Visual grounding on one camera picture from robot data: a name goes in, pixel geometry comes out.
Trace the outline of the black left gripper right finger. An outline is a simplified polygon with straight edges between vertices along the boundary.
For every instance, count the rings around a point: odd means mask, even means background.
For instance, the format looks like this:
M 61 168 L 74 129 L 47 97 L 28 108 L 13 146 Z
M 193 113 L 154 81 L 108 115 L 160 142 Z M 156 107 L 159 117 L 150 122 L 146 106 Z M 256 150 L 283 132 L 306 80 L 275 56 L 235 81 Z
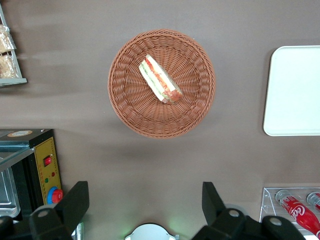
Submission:
M 258 222 L 239 209 L 227 208 L 212 182 L 202 183 L 202 211 L 207 225 L 194 240 L 303 240 L 287 219 L 267 215 Z

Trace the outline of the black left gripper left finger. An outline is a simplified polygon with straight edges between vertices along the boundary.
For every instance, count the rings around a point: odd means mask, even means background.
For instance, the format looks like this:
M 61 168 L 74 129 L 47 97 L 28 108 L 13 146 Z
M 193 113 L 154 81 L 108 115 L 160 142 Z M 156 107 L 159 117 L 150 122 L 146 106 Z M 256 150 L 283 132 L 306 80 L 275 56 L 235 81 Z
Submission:
M 71 240 L 90 206 L 87 181 L 78 181 L 57 204 L 38 207 L 18 223 L 0 218 L 2 240 Z

